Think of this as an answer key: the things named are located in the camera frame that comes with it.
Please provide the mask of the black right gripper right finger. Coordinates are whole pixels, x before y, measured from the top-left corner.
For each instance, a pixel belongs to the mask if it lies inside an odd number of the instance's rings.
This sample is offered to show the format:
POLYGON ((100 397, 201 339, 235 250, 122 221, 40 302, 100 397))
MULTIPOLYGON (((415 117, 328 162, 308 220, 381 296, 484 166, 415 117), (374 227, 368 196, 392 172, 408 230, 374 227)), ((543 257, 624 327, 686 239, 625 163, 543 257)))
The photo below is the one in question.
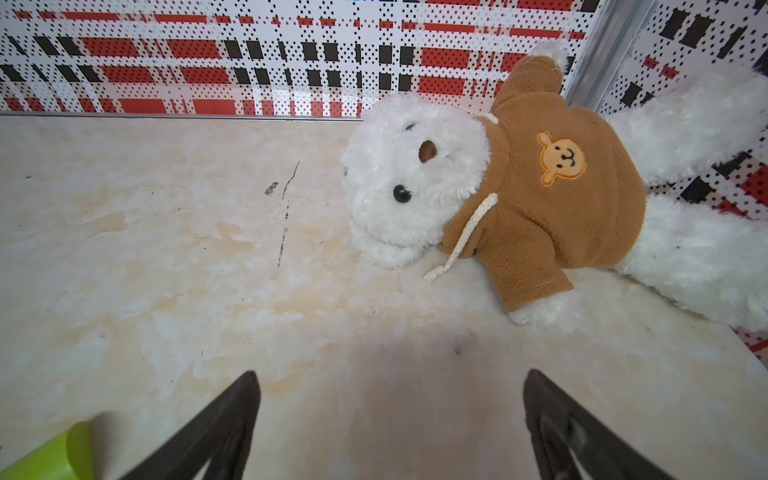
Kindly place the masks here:
POLYGON ((523 400, 541 478, 672 479, 541 371, 528 372, 523 400))

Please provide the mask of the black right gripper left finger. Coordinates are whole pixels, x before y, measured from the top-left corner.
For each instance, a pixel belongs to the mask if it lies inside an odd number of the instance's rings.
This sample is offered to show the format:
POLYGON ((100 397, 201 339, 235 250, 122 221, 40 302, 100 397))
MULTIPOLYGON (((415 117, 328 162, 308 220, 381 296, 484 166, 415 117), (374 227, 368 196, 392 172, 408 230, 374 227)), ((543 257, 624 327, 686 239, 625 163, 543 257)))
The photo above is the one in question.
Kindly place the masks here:
POLYGON ((261 401, 255 372, 246 371, 126 479, 240 479, 250 454, 261 401))

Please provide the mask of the lime green cylinder block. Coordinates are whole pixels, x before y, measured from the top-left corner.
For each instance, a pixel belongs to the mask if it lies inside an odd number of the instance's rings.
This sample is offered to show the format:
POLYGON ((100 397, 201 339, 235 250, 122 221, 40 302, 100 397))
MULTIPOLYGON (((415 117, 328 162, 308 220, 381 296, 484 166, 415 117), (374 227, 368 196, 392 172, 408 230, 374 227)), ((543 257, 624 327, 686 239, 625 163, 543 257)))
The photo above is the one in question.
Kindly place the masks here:
POLYGON ((78 422, 1 471, 1 480, 94 480, 89 422, 78 422))

